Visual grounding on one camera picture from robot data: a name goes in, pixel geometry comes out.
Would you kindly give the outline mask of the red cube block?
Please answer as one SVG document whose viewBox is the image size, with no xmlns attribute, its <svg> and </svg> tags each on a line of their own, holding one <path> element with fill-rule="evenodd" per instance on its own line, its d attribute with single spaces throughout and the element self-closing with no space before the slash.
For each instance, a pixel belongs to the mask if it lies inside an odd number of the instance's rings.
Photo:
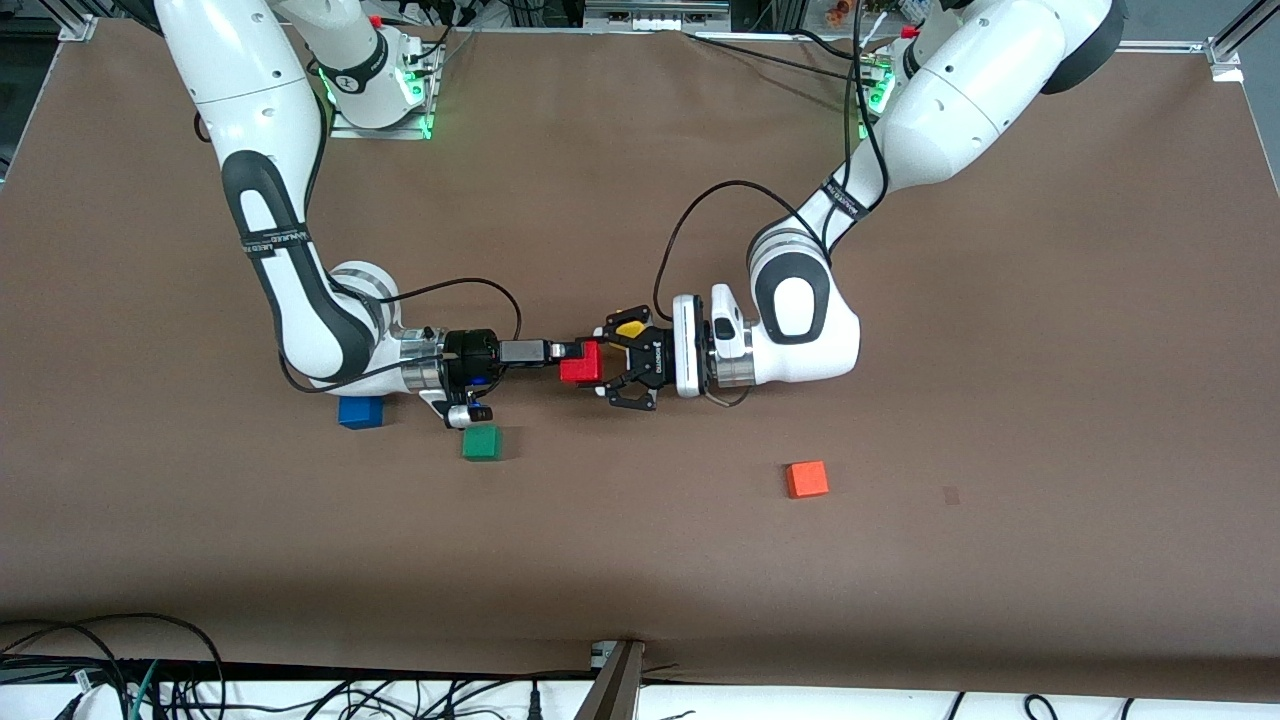
<svg viewBox="0 0 1280 720">
<path fill-rule="evenodd" d="M 559 380 L 573 386 L 598 386 L 604 378 L 604 356 L 600 347 L 600 357 L 585 363 L 564 361 L 558 363 Z"/>
</svg>

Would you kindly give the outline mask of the brown table cover sheet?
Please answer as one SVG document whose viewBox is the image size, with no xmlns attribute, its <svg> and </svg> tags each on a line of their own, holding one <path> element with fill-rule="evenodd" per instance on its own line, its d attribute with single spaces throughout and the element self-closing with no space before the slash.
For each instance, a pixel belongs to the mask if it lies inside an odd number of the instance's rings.
<svg viewBox="0 0 1280 720">
<path fill-rule="evenodd" d="M 1280 700 L 1280 196 L 1242 86 L 1123 54 L 835 255 L 855 370 L 735 409 L 283 379 L 164 42 L 65 45 L 0 190 L 0 620 L 230 662 Z M 820 460 L 829 493 L 790 498 Z"/>
</svg>

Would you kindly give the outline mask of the grey device with ports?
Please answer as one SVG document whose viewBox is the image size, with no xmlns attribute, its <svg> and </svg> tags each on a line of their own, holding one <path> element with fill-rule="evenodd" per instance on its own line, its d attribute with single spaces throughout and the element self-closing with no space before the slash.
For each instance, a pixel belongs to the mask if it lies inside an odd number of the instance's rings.
<svg viewBox="0 0 1280 720">
<path fill-rule="evenodd" d="M 600 32 L 732 31 L 730 0 L 582 0 L 584 29 Z"/>
</svg>

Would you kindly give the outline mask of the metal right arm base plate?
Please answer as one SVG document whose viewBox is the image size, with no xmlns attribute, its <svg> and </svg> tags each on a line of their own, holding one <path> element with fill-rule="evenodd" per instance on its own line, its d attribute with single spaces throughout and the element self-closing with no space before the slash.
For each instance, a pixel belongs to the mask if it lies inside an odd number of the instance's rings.
<svg viewBox="0 0 1280 720">
<path fill-rule="evenodd" d="M 319 65 L 335 110 L 332 135 L 342 138 L 430 140 L 445 47 L 420 38 L 387 36 L 385 63 L 364 82 Z"/>
</svg>

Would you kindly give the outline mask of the grey metal profile post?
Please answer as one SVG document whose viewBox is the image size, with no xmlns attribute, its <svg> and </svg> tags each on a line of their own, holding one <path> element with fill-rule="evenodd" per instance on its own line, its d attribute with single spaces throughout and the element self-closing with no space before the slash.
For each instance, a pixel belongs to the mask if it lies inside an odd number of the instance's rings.
<svg viewBox="0 0 1280 720">
<path fill-rule="evenodd" d="M 645 644 L 600 641 L 591 647 L 596 676 L 573 720 L 636 720 Z"/>
</svg>

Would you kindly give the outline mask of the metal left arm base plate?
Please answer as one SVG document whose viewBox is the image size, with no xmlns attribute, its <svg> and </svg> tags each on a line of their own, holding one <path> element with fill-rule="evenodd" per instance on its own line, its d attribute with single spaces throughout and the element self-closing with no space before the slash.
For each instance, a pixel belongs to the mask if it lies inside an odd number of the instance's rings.
<svg viewBox="0 0 1280 720">
<path fill-rule="evenodd" d="M 861 109 L 867 111 L 863 119 L 859 114 L 859 138 L 867 138 L 878 119 L 884 114 L 893 99 L 899 77 L 893 69 L 890 53 L 868 53 L 861 56 L 858 87 L 861 91 Z"/>
</svg>

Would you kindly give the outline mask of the aluminium frame rail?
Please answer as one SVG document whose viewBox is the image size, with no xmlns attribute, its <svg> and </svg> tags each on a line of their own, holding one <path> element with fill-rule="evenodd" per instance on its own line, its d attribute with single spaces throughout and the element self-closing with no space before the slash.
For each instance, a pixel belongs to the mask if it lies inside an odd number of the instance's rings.
<svg viewBox="0 0 1280 720">
<path fill-rule="evenodd" d="M 1208 56 L 1211 61 L 1231 63 L 1231 56 L 1235 56 L 1239 49 L 1217 44 L 1213 37 L 1203 40 L 1123 40 L 1117 53 L 1202 54 Z"/>
</svg>

